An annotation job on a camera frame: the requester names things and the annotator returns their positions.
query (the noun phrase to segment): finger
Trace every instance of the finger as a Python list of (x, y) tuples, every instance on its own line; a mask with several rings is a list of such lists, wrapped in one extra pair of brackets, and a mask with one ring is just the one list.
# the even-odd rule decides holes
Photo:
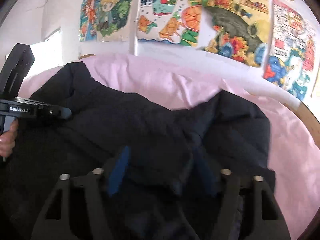
[(12, 150), (16, 145), (16, 142), (13, 141), (9, 144), (0, 144), (0, 151), (2, 152), (9, 152), (10, 150)]
[(9, 144), (12, 143), (17, 137), (17, 132), (5, 132), (4, 134), (0, 135), (0, 145), (1, 144)]
[(0, 150), (1, 157), (9, 157), (11, 154), (12, 154), (12, 150), (10, 150), (10, 151), (1, 151)]
[(11, 124), (10, 124), (10, 131), (14, 132), (17, 131), (19, 127), (19, 122), (18, 119), (15, 119)]

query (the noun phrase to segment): black jacket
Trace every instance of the black jacket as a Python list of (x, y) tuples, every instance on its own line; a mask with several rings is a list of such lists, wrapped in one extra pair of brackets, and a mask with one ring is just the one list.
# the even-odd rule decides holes
[(124, 146), (131, 149), (130, 165), (108, 203), (115, 239), (152, 239), (159, 224), (175, 218), (188, 225), (190, 238), (181, 239), (206, 239), (221, 205), (222, 168), (260, 175), (274, 189), (275, 173), (267, 169), (269, 120), (229, 92), (190, 110), (170, 111), (101, 85), (79, 62), (64, 66), (31, 99), (69, 107), (73, 116), (54, 123), (20, 121), (14, 153), (0, 169), (6, 221), (0, 226), (9, 239), (14, 233), (14, 239), (30, 238), (60, 174), (85, 175)]

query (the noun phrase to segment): goldfish drawing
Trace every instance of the goldfish drawing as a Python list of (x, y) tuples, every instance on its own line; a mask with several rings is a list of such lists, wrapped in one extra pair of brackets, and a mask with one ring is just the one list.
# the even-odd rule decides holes
[(166, 26), (159, 32), (159, 37), (162, 39), (166, 38), (169, 41), (173, 42), (173, 39), (171, 38), (171, 36), (173, 34), (177, 34), (178, 36), (180, 36), (177, 33), (177, 30), (180, 28), (180, 26), (185, 27), (185, 25), (182, 22), (179, 22), (177, 20), (177, 17), (170, 18)]
[(138, 30), (148, 34), (152, 27), (158, 27), (158, 25), (149, 21), (144, 15), (141, 15), (138, 21)]

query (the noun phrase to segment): bed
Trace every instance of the bed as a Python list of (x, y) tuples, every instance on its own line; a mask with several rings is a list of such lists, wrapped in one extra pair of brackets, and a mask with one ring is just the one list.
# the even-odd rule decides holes
[[(313, 218), (317, 218), (320, 204), (320, 150), (298, 118), (299, 114), (300, 118), (306, 116), (302, 108), (298, 109), (297, 116), (276, 100), (251, 95), (234, 82), (151, 58), (106, 54), (81, 61), (101, 84), (127, 93), (136, 92), (168, 109), (191, 108), (221, 89), (255, 103), (271, 123), (268, 168), (276, 172), (276, 200), (291, 238), (308, 239), (308, 232), (314, 231), (314, 225), (317, 225)], [(29, 98), (60, 68), (24, 80), (19, 96)]]

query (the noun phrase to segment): cartoon boy drawing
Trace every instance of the cartoon boy drawing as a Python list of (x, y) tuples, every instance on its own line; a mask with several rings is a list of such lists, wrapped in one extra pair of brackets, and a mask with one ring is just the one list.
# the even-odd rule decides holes
[(100, 27), (101, 29), (106, 29), (109, 27), (110, 22), (112, 21), (111, 10), (112, 8), (119, 2), (119, 0), (101, 0), (101, 9), (105, 12), (104, 19), (100, 19)]

